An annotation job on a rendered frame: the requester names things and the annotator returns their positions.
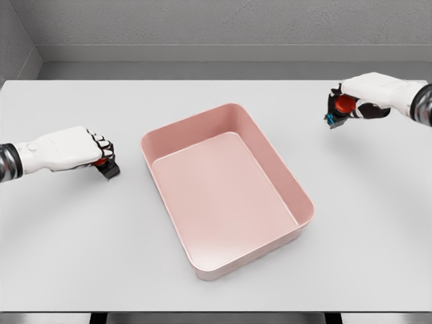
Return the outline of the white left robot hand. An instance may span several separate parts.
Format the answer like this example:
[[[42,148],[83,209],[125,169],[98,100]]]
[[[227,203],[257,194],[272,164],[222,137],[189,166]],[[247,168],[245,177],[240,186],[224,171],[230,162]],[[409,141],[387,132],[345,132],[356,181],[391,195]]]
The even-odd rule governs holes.
[[[36,143],[43,167],[51,171],[100,165],[115,155],[112,142],[83,126],[43,135]]]

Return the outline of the pink rectangular plastic basket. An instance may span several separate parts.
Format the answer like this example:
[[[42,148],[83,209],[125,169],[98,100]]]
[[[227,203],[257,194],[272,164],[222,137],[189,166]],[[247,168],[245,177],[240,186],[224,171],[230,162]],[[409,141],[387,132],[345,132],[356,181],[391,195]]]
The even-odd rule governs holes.
[[[312,200],[241,105],[147,132],[140,148],[201,280],[295,240],[313,219]]]

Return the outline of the white table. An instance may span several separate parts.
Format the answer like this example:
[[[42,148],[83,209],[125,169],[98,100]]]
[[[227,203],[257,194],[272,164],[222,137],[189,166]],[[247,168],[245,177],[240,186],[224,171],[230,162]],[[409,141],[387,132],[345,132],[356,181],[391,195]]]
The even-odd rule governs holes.
[[[0,184],[0,311],[432,312],[432,128],[399,113],[329,129],[324,81],[8,80],[0,142],[86,126],[121,173]],[[300,236],[202,281],[142,156],[155,128],[226,103],[251,115],[315,207]]]

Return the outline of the red button switch blue terminal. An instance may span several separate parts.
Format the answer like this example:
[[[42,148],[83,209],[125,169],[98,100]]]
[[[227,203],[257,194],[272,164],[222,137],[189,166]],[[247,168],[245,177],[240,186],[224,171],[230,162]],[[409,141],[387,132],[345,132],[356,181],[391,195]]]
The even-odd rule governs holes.
[[[334,129],[343,125],[355,109],[354,98],[345,94],[329,95],[324,120],[331,129]]]

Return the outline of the red button black industrial switch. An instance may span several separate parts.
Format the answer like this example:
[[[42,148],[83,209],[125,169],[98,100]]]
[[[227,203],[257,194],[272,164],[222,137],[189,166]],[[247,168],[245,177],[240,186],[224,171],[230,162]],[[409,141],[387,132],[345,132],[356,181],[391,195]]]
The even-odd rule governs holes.
[[[92,163],[92,166],[95,166],[97,170],[108,180],[120,174],[120,168],[115,162],[115,156],[99,159],[98,161]]]

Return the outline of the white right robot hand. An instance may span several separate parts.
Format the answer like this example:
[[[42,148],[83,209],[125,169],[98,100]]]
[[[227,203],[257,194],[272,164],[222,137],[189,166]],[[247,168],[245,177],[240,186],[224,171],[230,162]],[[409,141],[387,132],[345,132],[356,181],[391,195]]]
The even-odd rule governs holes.
[[[329,95],[348,95],[356,101],[356,109],[348,119],[381,119],[392,109],[390,92],[399,79],[377,72],[346,79],[332,88]]]

